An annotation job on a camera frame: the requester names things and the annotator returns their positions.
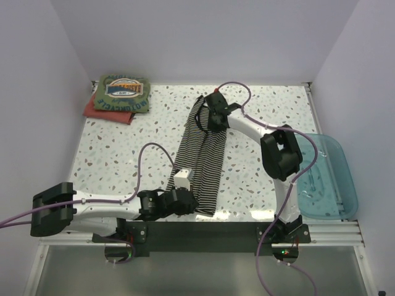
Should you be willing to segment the striped black white tank top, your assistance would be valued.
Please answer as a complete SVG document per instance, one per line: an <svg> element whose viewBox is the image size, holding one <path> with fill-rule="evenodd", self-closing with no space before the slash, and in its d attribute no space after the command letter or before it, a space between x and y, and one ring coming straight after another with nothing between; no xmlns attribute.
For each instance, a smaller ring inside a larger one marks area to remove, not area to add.
<svg viewBox="0 0 395 296"><path fill-rule="evenodd" d="M222 177L227 132L208 129L209 108L202 96L198 97L189 112L185 129L175 157L166 190L174 186L177 169L193 170L191 182L194 198L198 202L195 212L213 216Z"/></svg>

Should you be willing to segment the olive green tank top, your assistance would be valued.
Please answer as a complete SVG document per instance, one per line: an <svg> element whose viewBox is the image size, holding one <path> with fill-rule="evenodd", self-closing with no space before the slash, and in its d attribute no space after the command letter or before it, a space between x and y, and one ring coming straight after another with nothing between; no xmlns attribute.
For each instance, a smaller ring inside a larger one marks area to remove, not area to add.
<svg viewBox="0 0 395 296"><path fill-rule="evenodd" d="M148 113L151 84L147 78L130 75L102 75L93 105L96 110Z"/></svg>

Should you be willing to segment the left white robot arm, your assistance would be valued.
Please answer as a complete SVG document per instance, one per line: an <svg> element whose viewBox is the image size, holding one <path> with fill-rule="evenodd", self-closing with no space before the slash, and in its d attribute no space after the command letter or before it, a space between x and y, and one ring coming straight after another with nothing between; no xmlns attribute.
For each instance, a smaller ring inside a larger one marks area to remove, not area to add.
<svg viewBox="0 0 395 296"><path fill-rule="evenodd" d="M54 236L62 231L90 232L123 241L128 227L121 220L156 221L170 215L195 212L198 201L187 188L141 191L128 200L122 195L97 195L76 191L63 182L33 197L30 235Z"/></svg>

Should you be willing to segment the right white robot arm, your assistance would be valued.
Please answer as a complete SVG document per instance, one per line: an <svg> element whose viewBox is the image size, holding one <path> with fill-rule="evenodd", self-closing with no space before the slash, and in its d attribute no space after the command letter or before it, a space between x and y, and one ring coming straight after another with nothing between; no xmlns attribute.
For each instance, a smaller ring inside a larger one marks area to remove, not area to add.
<svg viewBox="0 0 395 296"><path fill-rule="evenodd" d="M243 112L237 103L228 104L222 93L213 92L204 98L209 109L208 129L233 129L260 145L262 165L273 179L276 197L274 225L268 230L272 239L289 242L302 226L297 199L297 182L302 153L291 127L260 123Z"/></svg>

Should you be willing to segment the salmon red folded tank top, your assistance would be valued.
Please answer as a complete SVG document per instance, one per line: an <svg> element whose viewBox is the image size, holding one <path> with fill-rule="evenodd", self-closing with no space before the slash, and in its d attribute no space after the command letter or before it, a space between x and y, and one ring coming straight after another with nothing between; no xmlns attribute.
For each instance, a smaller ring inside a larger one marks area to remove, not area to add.
<svg viewBox="0 0 395 296"><path fill-rule="evenodd" d="M125 125L130 125L133 117L135 116L132 112L116 112L116 111L106 111L106 110L96 110L94 108L94 99L96 98L96 93L91 96L91 99L85 106L83 111L83 116L88 118L102 119L111 122L121 123Z"/></svg>

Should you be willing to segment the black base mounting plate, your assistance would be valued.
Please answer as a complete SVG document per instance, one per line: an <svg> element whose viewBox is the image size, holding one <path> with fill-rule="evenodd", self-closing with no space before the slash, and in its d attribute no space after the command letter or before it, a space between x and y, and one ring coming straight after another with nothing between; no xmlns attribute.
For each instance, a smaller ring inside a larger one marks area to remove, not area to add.
<svg viewBox="0 0 395 296"><path fill-rule="evenodd" d="M154 252L257 253L269 222L163 222L118 220L118 231L94 243L125 242L133 246L105 247L108 258L148 257Z"/></svg>

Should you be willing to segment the blue translucent plastic bin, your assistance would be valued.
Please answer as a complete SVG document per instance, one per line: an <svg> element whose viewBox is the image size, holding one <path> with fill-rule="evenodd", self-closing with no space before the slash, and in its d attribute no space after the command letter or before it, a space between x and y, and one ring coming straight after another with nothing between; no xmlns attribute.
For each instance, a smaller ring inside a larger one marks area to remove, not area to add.
<svg viewBox="0 0 395 296"><path fill-rule="evenodd" d="M324 134L309 134L318 149L316 162L297 180L303 216L316 220L350 220L359 203L340 143Z"/></svg>

